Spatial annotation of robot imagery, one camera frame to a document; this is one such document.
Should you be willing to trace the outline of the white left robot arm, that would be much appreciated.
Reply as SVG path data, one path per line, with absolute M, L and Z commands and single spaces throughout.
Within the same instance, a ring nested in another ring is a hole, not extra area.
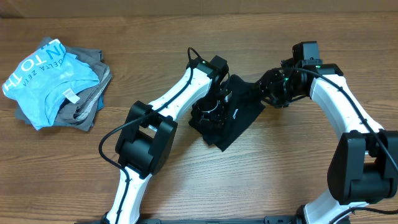
M 170 90 L 148 104 L 135 102 L 125 123 L 103 137 L 99 154 L 119 169 L 120 179 L 113 206 L 100 223 L 137 223 L 147 184 L 171 152 L 178 119 L 204 97 L 214 98 L 228 72 L 227 61 L 217 55 L 209 62 L 190 58 Z

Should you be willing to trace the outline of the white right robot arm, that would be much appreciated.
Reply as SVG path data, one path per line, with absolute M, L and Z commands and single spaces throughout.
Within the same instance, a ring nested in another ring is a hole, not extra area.
M 397 193 L 397 131 L 385 130 L 367 114 L 337 64 L 323 63 L 317 42 L 294 45 L 292 58 L 268 70 L 253 89 L 279 108 L 310 98 L 338 137 L 326 190 L 301 205 L 291 223 L 349 223 L 349 214 L 356 211 L 397 214 L 372 207 Z

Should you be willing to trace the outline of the black t-shirt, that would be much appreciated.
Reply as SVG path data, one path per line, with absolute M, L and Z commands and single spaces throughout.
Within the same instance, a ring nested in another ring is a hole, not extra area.
M 232 75 L 222 85 L 227 86 L 227 90 L 232 93 L 224 128 L 198 132 L 207 145 L 214 144 L 221 151 L 225 151 L 257 119 L 265 106 L 251 93 L 254 84 L 245 82 L 237 75 Z

